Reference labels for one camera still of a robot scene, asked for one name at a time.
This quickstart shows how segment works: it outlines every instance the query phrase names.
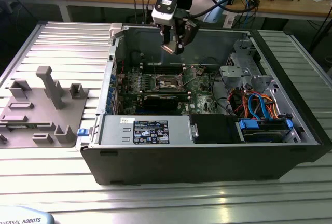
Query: table leg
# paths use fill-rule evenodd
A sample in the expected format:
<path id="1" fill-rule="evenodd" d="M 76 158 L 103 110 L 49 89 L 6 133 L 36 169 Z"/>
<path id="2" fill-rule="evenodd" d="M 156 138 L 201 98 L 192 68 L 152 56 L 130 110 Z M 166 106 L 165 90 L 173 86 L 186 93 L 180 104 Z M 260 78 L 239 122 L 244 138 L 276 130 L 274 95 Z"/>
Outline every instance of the table leg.
<path id="1" fill-rule="evenodd" d="M 62 21 L 63 22 L 72 22 L 72 15 L 69 11 L 68 5 L 65 3 L 58 3 L 59 9 L 60 9 L 60 13 L 62 16 Z"/>
<path id="2" fill-rule="evenodd" d="M 0 1 L 0 8 L 4 9 L 8 14 L 12 14 L 12 8 L 7 1 Z"/>

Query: floor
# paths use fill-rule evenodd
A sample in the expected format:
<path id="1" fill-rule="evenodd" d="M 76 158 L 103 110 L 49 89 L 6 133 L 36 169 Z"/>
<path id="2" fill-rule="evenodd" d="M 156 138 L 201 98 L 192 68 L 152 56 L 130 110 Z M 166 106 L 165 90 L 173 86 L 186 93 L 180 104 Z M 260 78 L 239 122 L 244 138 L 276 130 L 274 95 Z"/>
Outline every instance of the floor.
<path id="1" fill-rule="evenodd" d="M 19 4 L 13 3 L 12 6 L 12 14 L 9 15 L 3 11 L 0 13 L 0 73 L 10 63 L 36 25 L 36 21 Z M 25 6 L 39 21 L 62 21 L 60 11 L 55 5 L 25 4 Z M 72 6 L 71 12 L 75 22 L 134 22 L 134 11 L 132 9 Z M 246 27 L 260 29 L 263 21 L 264 18 L 256 17 L 254 23 L 249 23 Z M 210 27 L 221 27 L 222 23 L 223 19 L 215 25 L 210 25 Z M 322 22 L 316 21 L 315 23 L 317 25 L 314 25 L 314 27 L 318 28 L 318 25 Z M 284 27 L 284 31 L 295 35 L 301 44 L 308 48 L 317 30 L 305 20 L 289 20 Z M 332 64 L 329 65 L 325 61 L 325 57 L 332 56 L 331 42 L 331 35 L 325 37 L 313 53 L 313 57 L 325 71 L 328 71 L 332 66 Z"/>

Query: white label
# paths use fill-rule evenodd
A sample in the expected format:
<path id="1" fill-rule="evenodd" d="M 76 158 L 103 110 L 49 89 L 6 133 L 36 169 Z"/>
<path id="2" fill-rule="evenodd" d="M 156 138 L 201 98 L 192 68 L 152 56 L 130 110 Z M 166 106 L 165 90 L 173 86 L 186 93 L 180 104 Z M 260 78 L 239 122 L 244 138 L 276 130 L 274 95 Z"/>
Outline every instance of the white label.
<path id="1" fill-rule="evenodd" d="M 163 5 L 171 5 L 172 1 L 171 0 L 161 0 L 161 3 Z"/>
<path id="2" fill-rule="evenodd" d="M 120 118 L 121 124 L 134 124 L 135 118 Z"/>

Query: power supply label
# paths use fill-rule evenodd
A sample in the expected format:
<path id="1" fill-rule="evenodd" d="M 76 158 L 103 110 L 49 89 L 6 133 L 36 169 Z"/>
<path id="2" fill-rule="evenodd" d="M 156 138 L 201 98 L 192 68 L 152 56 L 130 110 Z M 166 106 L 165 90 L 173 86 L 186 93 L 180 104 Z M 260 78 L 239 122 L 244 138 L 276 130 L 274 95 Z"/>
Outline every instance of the power supply label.
<path id="1" fill-rule="evenodd" d="M 134 121 L 134 144 L 169 144 L 168 123 L 162 121 Z"/>

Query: motherboard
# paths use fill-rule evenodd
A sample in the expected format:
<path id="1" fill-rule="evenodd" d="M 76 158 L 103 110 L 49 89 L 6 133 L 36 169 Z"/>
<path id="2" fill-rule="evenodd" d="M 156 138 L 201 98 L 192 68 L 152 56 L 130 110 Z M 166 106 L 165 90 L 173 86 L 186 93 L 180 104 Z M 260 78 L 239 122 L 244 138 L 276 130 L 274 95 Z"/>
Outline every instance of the motherboard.
<path id="1" fill-rule="evenodd" d="M 132 67 L 121 69 L 111 87 L 117 89 L 120 115 L 217 114 L 211 93 L 215 73 L 199 65 Z"/>

